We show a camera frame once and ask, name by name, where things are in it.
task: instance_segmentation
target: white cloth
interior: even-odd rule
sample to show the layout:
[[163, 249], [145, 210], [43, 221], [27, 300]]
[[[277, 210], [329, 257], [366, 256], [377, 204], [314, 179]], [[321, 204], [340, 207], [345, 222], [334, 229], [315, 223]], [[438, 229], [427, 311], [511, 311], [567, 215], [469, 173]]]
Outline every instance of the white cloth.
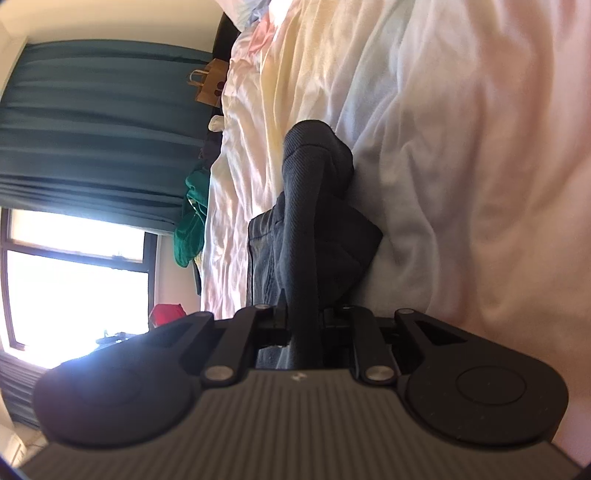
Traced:
[[214, 115], [207, 126], [210, 132], [223, 132], [224, 120], [222, 115]]
[[246, 227], [282, 190], [282, 139], [324, 120], [353, 151], [351, 203], [385, 234], [356, 302], [555, 367], [556, 442], [589, 462], [591, 2], [294, 0], [272, 23], [241, 37], [223, 93], [203, 307], [244, 304]]
[[261, 3], [261, 0], [216, 0], [222, 7], [234, 26], [243, 31], [249, 24], [252, 11]]

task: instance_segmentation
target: screw head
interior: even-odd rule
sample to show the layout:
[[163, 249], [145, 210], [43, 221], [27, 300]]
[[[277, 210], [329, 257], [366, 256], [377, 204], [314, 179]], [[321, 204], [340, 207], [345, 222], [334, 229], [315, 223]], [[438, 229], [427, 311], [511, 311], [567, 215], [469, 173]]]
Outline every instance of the screw head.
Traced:
[[386, 365], [374, 365], [365, 371], [365, 376], [374, 382], [384, 382], [394, 376], [394, 370]]
[[205, 378], [213, 382], [223, 382], [232, 378], [234, 370], [226, 365], [214, 365], [205, 370]]

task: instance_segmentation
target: window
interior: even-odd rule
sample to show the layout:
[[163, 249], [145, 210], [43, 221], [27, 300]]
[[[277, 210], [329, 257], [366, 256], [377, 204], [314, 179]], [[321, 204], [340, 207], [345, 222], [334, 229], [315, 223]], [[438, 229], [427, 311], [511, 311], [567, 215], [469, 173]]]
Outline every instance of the window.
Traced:
[[105, 334], [144, 333], [157, 236], [114, 223], [3, 209], [0, 286], [10, 347], [52, 367]]

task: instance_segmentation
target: red object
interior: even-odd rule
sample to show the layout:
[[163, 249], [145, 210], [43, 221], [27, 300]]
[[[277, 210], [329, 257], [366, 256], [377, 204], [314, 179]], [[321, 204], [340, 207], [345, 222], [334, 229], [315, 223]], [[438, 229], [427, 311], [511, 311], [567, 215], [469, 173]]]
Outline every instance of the red object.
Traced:
[[155, 327], [160, 327], [186, 316], [187, 314], [180, 303], [178, 305], [158, 303], [152, 309], [152, 313], [150, 313], [150, 322], [152, 322], [152, 325]]

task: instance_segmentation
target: green cloth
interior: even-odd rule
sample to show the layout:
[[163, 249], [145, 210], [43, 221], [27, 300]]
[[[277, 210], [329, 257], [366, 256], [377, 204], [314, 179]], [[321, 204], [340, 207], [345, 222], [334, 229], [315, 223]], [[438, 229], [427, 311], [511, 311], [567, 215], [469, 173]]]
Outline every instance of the green cloth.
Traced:
[[188, 266], [203, 250], [209, 170], [198, 168], [186, 178], [185, 183], [189, 191], [183, 203], [181, 221], [174, 231], [174, 259], [181, 267]]

